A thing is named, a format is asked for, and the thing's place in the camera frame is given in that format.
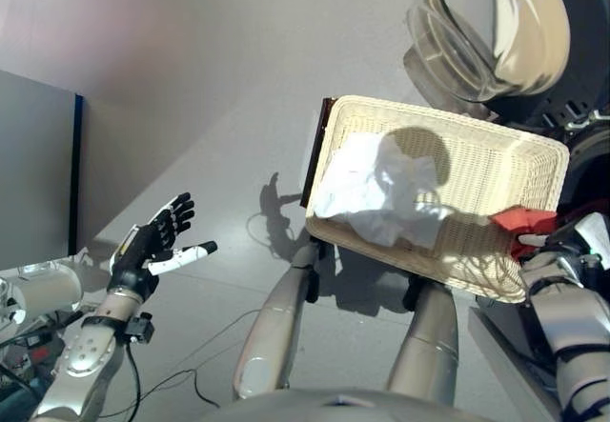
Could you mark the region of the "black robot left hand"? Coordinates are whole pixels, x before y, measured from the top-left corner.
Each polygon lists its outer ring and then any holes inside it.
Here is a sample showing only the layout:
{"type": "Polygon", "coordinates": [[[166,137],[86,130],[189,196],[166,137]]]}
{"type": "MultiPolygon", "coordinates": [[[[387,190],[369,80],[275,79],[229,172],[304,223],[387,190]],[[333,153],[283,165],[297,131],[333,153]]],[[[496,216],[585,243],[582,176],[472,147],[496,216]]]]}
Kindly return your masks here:
{"type": "Polygon", "coordinates": [[[147,300],[155,292],[159,276],[192,264],[215,251],[217,244],[177,248],[179,234],[187,231],[194,218],[194,201],[188,192],[181,193],[145,224],[135,225],[111,256],[110,291],[128,290],[147,300]]]}

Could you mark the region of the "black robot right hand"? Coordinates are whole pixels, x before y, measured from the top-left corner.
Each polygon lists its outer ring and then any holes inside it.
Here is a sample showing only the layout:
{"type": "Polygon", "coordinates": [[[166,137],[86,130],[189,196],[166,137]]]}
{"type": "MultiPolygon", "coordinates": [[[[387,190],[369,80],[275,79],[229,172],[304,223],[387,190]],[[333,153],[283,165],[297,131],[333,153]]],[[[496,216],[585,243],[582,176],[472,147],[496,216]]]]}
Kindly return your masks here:
{"type": "Polygon", "coordinates": [[[518,243],[541,251],[563,251],[575,256],[595,255],[601,267],[609,270],[609,218],[591,212],[548,234],[521,234],[518,243]]]}

